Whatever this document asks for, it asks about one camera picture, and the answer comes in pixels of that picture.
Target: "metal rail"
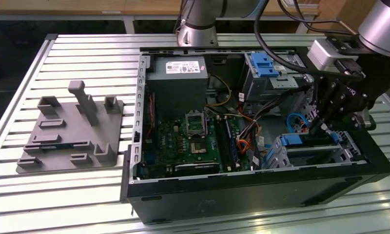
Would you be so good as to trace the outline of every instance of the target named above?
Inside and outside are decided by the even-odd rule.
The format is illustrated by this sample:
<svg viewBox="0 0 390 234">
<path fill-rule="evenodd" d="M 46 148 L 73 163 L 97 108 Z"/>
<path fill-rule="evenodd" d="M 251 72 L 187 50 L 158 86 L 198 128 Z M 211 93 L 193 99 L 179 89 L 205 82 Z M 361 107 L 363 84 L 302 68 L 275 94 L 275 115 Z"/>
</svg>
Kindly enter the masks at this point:
<svg viewBox="0 0 390 234">
<path fill-rule="evenodd" d="M 310 46 L 319 35 L 265 35 L 270 46 Z M 250 34 L 219 34 L 221 46 L 258 46 Z M 125 102 L 120 152 L 132 137 L 141 47 L 175 46 L 174 35 L 60 35 L 45 41 L 24 83 L 0 121 L 0 233 L 370 233 L 390 232 L 390 176 L 366 184 L 326 205 L 183 220 L 145 226 L 132 206 L 118 203 L 121 166 L 46 175 L 20 175 L 22 154 L 41 96 L 74 100 L 66 91 L 81 79 L 94 100 L 116 95 Z M 390 100 L 370 110 L 371 132 L 390 159 Z"/>
</svg>

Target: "power supply label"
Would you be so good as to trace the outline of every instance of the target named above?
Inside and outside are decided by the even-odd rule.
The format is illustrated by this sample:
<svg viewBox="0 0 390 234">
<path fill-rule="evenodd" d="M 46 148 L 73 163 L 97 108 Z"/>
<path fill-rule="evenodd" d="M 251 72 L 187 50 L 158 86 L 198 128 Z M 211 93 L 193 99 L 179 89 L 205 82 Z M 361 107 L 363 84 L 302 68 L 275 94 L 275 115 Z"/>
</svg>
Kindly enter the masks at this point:
<svg viewBox="0 0 390 234">
<path fill-rule="evenodd" d="M 166 62 L 166 74 L 199 73 L 198 61 L 173 61 Z"/>
</svg>

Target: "sticker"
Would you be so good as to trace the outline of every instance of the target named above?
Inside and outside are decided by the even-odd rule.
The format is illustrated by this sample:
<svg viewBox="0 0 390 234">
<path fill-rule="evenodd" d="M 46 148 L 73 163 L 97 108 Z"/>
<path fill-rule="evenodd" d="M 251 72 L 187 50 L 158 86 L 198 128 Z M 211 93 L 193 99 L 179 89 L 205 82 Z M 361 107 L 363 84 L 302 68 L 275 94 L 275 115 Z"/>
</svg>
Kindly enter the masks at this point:
<svg viewBox="0 0 390 234">
<path fill-rule="evenodd" d="M 243 93 L 238 93 L 238 99 L 239 99 L 239 101 L 245 101 L 245 94 Z"/>
<path fill-rule="evenodd" d="M 258 158 L 253 156 L 253 163 L 258 166 Z"/>
<path fill-rule="evenodd" d="M 199 73 L 199 63 L 197 61 L 166 62 L 166 74 Z"/>
<path fill-rule="evenodd" d="M 262 136 L 258 137 L 258 143 L 257 145 L 265 147 L 265 138 Z"/>
<path fill-rule="evenodd" d="M 273 66 L 275 70 L 286 70 L 283 66 Z"/>
<path fill-rule="evenodd" d="M 120 14 L 121 11 L 102 11 L 102 14 Z"/>
</svg>

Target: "floor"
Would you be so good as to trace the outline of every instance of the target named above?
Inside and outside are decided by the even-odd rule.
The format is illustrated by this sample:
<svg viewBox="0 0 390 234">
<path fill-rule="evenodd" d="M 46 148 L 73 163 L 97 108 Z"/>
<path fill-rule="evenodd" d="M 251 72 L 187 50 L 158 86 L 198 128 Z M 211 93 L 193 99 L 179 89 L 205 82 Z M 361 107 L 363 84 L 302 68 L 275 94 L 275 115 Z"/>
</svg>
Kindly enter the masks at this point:
<svg viewBox="0 0 390 234">
<path fill-rule="evenodd" d="M 136 33 L 169 33 L 174 22 L 137 21 Z M 262 23 L 262 32 L 289 33 L 297 25 Z M 226 21 L 217 24 L 221 33 L 251 32 L 250 22 Z M 12 100 L 20 82 L 48 33 L 58 34 L 122 34 L 120 21 L 12 21 L 0 22 L 0 118 Z"/>
</svg>

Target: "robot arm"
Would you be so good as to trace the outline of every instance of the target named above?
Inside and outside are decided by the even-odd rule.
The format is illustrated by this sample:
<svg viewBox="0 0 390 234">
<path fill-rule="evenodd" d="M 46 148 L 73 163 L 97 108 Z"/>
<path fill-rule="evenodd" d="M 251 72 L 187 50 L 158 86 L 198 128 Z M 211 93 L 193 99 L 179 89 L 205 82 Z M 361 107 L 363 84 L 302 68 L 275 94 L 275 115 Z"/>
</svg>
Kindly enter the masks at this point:
<svg viewBox="0 0 390 234">
<path fill-rule="evenodd" d="M 326 129 L 374 129 L 367 114 L 374 101 L 390 88 L 390 0 L 378 0 L 358 35 L 315 41 L 307 57 L 319 70 L 335 67 L 345 74 L 361 74 L 359 81 L 318 77 L 314 104 L 318 118 L 310 134 Z"/>
<path fill-rule="evenodd" d="M 215 19 L 255 15 L 262 0 L 183 0 L 179 46 L 217 46 Z"/>
</svg>

